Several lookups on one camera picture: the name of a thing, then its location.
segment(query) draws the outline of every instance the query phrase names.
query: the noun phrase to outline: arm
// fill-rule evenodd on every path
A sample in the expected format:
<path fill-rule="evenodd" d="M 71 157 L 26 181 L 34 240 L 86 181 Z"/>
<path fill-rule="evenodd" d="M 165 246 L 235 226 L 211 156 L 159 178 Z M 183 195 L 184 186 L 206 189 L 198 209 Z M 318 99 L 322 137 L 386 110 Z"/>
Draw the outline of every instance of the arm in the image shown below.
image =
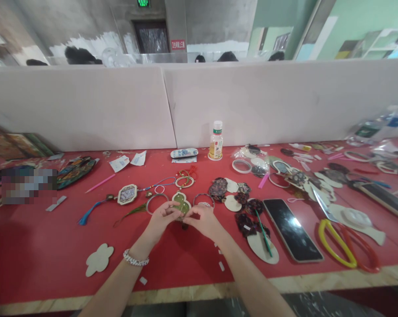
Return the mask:
<path fill-rule="evenodd" d="M 170 207 L 178 205 L 178 202 L 169 201 L 155 210 L 145 231 L 130 248 L 132 258 L 139 261 L 147 259 L 167 225 L 181 216 L 181 211 Z M 79 317 L 120 317 L 141 271 L 141 266 L 130 265 L 123 259 Z"/>
<path fill-rule="evenodd" d="M 200 215 L 200 219 L 190 218 L 193 214 Z M 221 249 L 234 276 L 240 296 L 251 316 L 295 316 L 278 290 L 258 270 L 219 223 L 212 208 L 194 206 L 187 213 L 183 222 L 195 227 Z"/>

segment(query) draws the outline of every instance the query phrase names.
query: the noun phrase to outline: hand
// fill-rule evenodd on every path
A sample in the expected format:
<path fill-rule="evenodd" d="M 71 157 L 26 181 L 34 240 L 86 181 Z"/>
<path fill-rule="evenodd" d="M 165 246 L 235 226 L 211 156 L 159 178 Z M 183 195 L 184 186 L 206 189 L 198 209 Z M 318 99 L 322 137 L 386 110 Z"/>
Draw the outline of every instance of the hand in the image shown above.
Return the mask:
<path fill-rule="evenodd" d="M 198 214 L 200 219 L 190 218 L 193 214 Z M 213 214 L 213 208 L 204 205 L 193 206 L 184 216 L 183 222 L 195 227 L 201 234 L 208 237 L 213 242 L 216 242 L 216 240 L 226 232 Z"/>
<path fill-rule="evenodd" d="M 178 217 L 182 216 L 182 212 L 172 206 L 178 206 L 180 203 L 176 201 L 168 201 L 158 207 L 153 213 L 144 234 L 147 235 L 151 242 L 155 245 L 158 243 L 167 225 Z"/>

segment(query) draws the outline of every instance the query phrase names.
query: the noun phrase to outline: doorway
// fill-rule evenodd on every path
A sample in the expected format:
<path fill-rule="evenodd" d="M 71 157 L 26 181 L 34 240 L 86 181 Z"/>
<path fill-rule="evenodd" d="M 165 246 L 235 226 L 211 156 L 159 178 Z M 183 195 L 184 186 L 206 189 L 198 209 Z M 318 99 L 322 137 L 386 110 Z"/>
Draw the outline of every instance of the doorway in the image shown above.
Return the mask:
<path fill-rule="evenodd" d="M 133 21 L 141 54 L 169 53 L 165 21 Z"/>

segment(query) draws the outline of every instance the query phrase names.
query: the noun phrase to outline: water bottle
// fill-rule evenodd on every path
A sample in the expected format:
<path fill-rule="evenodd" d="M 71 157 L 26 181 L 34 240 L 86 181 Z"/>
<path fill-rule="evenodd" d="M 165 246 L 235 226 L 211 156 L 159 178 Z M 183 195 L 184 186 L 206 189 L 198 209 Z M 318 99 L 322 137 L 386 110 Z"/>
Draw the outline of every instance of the water bottle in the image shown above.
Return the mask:
<path fill-rule="evenodd" d="M 391 137 L 398 128 L 398 110 L 396 110 L 392 116 L 392 119 L 374 136 L 375 141 L 382 141 L 385 138 Z"/>
<path fill-rule="evenodd" d="M 392 120 L 396 110 L 398 110 L 398 106 L 389 106 L 375 117 L 361 121 L 356 131 L 346 137 L 347 143 L 356 147 L 374 144 L 373 136 Z"/>

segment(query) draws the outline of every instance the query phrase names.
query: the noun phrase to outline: hair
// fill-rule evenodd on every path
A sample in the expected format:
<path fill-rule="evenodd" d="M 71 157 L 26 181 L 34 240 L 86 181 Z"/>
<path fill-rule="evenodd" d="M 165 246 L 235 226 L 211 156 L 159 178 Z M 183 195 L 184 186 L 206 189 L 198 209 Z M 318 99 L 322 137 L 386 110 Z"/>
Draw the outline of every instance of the hair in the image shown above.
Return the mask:
<path fill-rule="evenodd" d="M 27 66 L 48 66 L 47 63 L 41 62 L 37 59 L 28 59 L 26 60 Z"/>
<path fill-rule="evenodd" d="M 285 54 L 282 51 L 278 51 L 275 54 L 273 54 L 269 59 L 268 62 L 276 61 L 276 60 L 284 60 L 285 59 Z"/>
<path fill-rule="evenodd" d="M 206 60 L 204 59 L 203 55 L 197 55 L 196 60 L 194 61 L 195 63 L 205 63 Z"/>
<path fill-rule="evenodd" d="M 70 65 L 102 64 L 102 60 L 96 59 L 87 49 L 67 46 L 65 55 Z"/>
<path fill-rule="evenodd" d="M 229 51 L 223 53 L 217 62 L 238 62 L 238 59 L 235 57 L 233 52 Z"/>

